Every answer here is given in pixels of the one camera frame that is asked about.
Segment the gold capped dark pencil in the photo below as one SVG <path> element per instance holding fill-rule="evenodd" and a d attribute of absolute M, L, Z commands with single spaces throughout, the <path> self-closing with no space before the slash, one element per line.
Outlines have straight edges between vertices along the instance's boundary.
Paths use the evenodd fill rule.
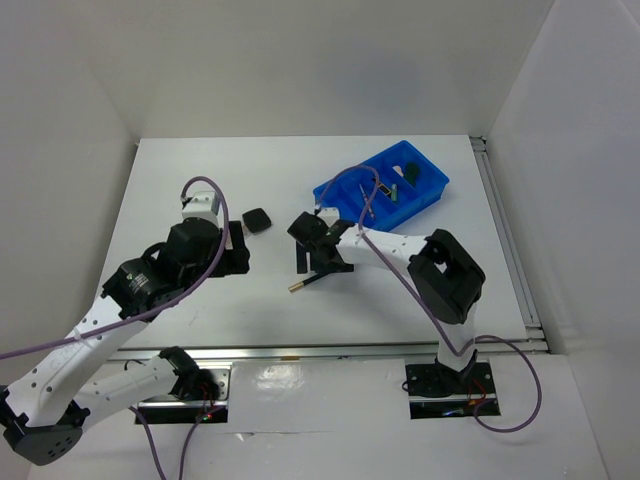
<path fill-rule="evenodd" d="M 288 290 L 290 293 L 295 293 L 303 288 L 305 288 L 306 286 L 315 283 L 318 280 L 321 280 L 322 278 L 324 278 L 326 276 L 326 273 L 316 273 L 315 275 L 312 275 L 311 277 L 305 278 L 297 283 L 295 283 L 294 285 L 291 285 Z"/>

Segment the dark green labelled round puff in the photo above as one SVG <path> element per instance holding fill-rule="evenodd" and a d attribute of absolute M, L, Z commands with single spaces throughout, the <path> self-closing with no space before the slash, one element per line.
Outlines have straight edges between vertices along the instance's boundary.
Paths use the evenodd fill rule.
<path fill-rule="evenodd" d="M 404 171 L 404 179 L 409 183 L 412 179 L 418 180 L 421 169 L 420 166 L 415 162 L 408 162 L 403 168 Z"/>

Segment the clear nude eyeshadow palette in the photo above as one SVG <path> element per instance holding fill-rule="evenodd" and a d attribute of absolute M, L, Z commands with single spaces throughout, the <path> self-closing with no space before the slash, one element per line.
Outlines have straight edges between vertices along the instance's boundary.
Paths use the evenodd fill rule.
<path fill-rule="evenodd" d="M 242 222 L 231 222 L 226 242 L 227 250 L 241 250 L 246 248 L 246 237 L 250 234 Z"/>

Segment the red silver lip gloss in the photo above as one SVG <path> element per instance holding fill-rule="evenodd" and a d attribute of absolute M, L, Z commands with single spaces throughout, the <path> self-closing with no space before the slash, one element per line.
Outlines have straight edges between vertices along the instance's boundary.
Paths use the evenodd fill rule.
<path fill-rule="evenodd" d="M 358 184 L 358 187 L 359 187 L 359 190 L 360 190 L 363 202 L 364 202 L 365 210 L 366 210 L 369 218 L 371 220 L 375 221 L 376 220 L 376 215 L 375 215 L 375 212 L 373 210 L 373 207 L 371 206 L 371 204 L 369 202 L 369 196 L 368 196 L 368 194 L 367 194 L 367 192 L 364 189 L 364 186 L 362 184 Z"/>

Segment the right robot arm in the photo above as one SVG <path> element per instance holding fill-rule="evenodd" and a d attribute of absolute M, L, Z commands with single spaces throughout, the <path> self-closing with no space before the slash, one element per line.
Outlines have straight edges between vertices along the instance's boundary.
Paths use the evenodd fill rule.
<path fill-rule="evenodd" d="M 389 270 L 408 290 L 439 334 L 436 379 L 448 392 L 465 389 L 476 364 L 475 308 L 486 275 L 452 233 L 436 229 L 410 236 L 368 229 L 347 220 L 328 224 L 301 213 L 287 233 L 322 273 L 360 266 Z"/>

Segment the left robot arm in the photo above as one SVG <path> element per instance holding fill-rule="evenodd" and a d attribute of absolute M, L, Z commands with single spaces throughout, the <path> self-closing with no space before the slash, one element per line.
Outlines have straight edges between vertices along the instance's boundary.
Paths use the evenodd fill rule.
<path fill-rule="evenodd" d="M 188 218 L 170 229 L 166 241 L 122 263 L 69 334 L 70 344 L 2 388 L 1 424 L 11 449 L 44 466 L 68 454 L 95 424 L 149 398 L 212 405 L 220 395 L 219 381 L 180 347 L 165 348 L 106 379 L 92 377 L 149 323 L 127 318 L 178 298 L 201 277 L 245 274 L 249 258 L 240 222 L 218 228 Z"/>

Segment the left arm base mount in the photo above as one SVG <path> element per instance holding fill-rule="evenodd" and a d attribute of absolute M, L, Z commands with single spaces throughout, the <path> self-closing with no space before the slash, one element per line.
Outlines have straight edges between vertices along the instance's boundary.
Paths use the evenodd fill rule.
<path fill-rule="evenodd" d="M 202 417 L 203 424 L 228 421 L 228 399 L 232 367 L 230 363 L 209 362 L 201 371 L 191 391 L 178 397 L 171 394 L 151 397 L 136 405 L 150 425 L 191 425 Z"/>

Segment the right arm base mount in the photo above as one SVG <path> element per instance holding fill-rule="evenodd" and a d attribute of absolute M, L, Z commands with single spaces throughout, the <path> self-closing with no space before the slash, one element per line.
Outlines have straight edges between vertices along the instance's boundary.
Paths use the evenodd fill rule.
<path fill-rule="evenodd" d="M 464 378 L 436 362 L 408 364 L 405 374 L 412 420 L 472 417 L 475 409 L 480 417 L 501 415 L 488 362 L 477 362 Z"/>

